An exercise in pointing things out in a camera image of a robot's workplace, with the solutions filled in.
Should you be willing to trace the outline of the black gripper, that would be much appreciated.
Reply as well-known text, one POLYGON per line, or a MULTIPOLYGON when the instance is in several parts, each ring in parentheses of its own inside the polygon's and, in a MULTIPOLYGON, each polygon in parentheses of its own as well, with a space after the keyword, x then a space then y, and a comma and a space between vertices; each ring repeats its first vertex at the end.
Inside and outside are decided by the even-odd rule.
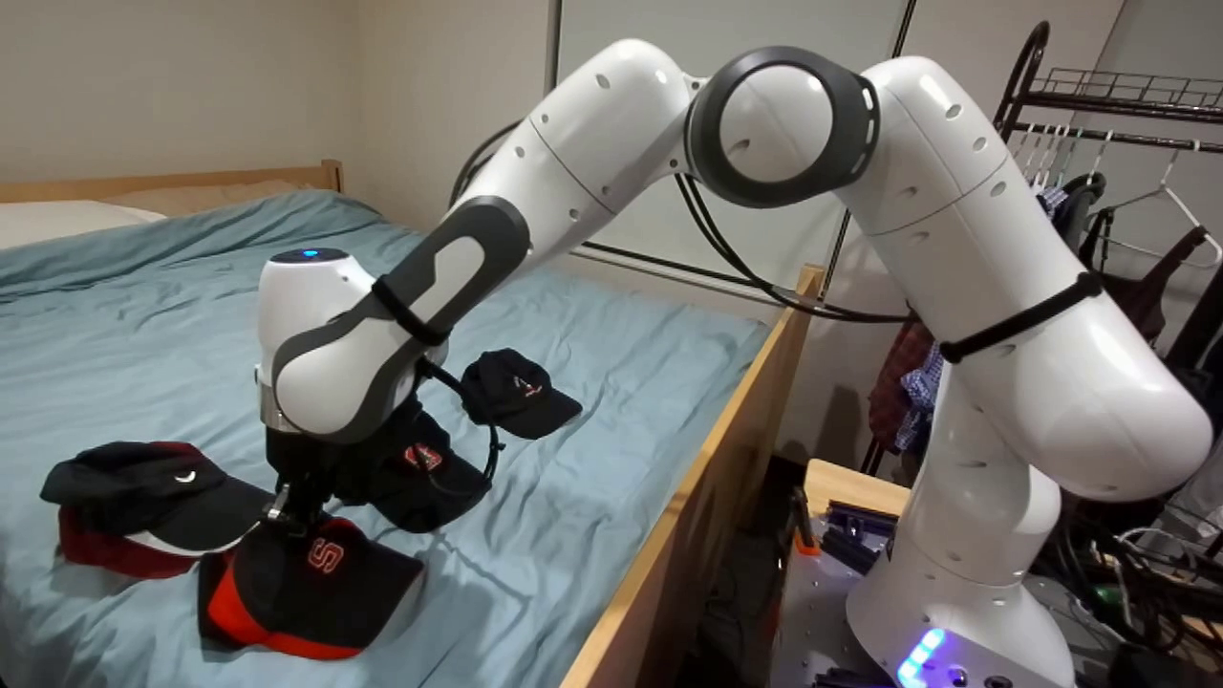
POLYGON ((367 501, 363 459, 354 447, 267 429, 263 456, 274 464, 274 523, 311 526, 329 501, 367 501))

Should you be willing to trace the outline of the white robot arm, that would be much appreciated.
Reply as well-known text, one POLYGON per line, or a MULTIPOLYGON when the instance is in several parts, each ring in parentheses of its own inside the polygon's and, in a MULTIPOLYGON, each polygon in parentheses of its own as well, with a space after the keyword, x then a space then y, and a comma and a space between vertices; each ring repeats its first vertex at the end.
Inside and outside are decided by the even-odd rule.
POLYGON ((259 419, 291 485, 361 463, 500 281, 687 173, 739 205, 837 194, 946 355, 925 464, 849 629, 904 688, 1076 688, 1025 587, 1065 498, 1148 501, 1212 447, 1200 399, 1055 234, 1011 146, 929 58, 863 73, 763 44, 711 76, 621 39, 575 68, 385 273, 259 273, 259 419))

